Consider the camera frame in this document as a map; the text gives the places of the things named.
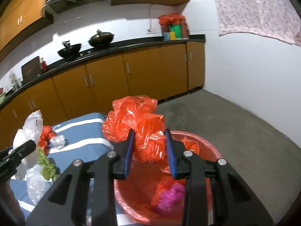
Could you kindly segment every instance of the blue striped cloth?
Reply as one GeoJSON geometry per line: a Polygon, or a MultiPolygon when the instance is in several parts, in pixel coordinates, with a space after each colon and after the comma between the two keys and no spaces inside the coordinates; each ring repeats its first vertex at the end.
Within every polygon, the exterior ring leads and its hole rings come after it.
{"type": "MultiPolygon", "coordinates": [[[[113,149],[113,144],[107,141],[102,133],[101,126],[105,119],[106,117],[101,113],[91,113],[52,127],[58,135],[64,135],[67,139],[67,144],[61,150],[51,146],[48,155],[48,158],[54,159],[61,173],[75,159],[81,159],[84,162],[93,161],[113,149]]],[[[26,219],[35,207],[27,195],[26,178],[19,181],[13,176],[10,186],[26,219]]],[[[116,203],[116,214],[118,225],[141,225],[134,223],[124,214],[118,203],[116,203]]]]}

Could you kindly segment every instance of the concrete floor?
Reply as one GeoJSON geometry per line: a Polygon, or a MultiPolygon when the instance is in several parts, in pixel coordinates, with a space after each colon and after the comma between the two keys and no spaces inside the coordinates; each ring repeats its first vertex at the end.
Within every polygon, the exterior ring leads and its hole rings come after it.
{"type": "Polygon", "coordinates": [[[171,130],[211,142],[277,223],[301,189],[301,149],[247,110],[205,90],[159,104],[171,130]]]}

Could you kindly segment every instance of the black pot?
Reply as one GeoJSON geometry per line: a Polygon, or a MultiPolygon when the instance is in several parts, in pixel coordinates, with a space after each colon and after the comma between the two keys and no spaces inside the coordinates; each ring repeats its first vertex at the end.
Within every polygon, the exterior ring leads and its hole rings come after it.
{"type": "Polygon", "coordinates": [[[74,44],[70,46],[70,41],[64,41],[63,45],[65,46],[65,48],[59,50],[58,55],[65,59],[77,56],[80,48],[82,47],[82,44],[74,44]]]}
{"type": "Polygon", "coordinates": [[[92,36],[88,43],[92,47],[102,47],[107,46],[113,41],[114,35],[109,32],[101,32],[100,30],[96,31],[97,34],[92,36]]]}

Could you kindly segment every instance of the black countertop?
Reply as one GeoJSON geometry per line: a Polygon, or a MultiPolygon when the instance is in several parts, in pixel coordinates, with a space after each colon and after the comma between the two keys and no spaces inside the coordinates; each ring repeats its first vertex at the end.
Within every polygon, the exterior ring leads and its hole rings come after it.
{"type": "Polygon", "coordinates": [[[74,60],[70,60],[66,62],[65,59],[60,59],[48,65],[48,71],[46,73],[36,77],[35,79],[23,85],[21,88],[19,88],[11,95],[7,96],[4,99],[4,101],[0,104],[0,109],[3,106],[5,106],[7,103],[9,103],[15,96],[17,96],[19,93],[23,92],[27,88],[31,87],[32,85],[35,85],[39,81],[48,78],[60,72],[61,70],[67,69],[77,64],[84,63],[86,61],[95,58],[100,58],[103,56],[108,56],[111,54],[123,52],[130,49],[140,48],[140,47],[179,44],[179,43],[186,43],[188,41],[205,42],[205,35],[204,34],[190,35],[189,39],[183,39],[183,40],[163,41],[162,39],[163,39],[162,36],[156,36],[156,37],[143,37],[143,38],[137,38],[131,40],[118,41],[118,42],[110,43],[110,45],[107,48],[102,48],[102,49],[91,48],[85,51],[81,51],[79,52],[80,56],[74,60]]]}

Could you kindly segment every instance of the white tiled wall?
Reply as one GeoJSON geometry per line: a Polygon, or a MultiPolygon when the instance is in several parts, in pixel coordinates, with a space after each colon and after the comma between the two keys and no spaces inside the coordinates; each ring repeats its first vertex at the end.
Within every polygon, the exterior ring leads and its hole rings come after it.
{"type": "Polygon", "coordinates": [[[11,70],[22,77],[21,66],[36,56],[44,57],[48,65],[61,59],[57,51],[63,48],[64,40],[70,40],[71,44],[82,43],[81,50],[91,48],[88,40],[96,34],[97,29],[113,33],[113,42],[161,36],[157,18],[174,13],[176,8],[153,5],[150,14],[154,33],[149,34],[149,7],[149,4],[110,6],[109,1],[101,1],[55,15],[54,24],[22,42],[0,63],[0,87],[6,90],[11,70]]]}
{"type": "Polygon", "coordinates": [[[255,113],[301,147],[301,48],[247,33],[219,37],[214,0],[178,7],[206,34],[204,88],[255,113]]]}

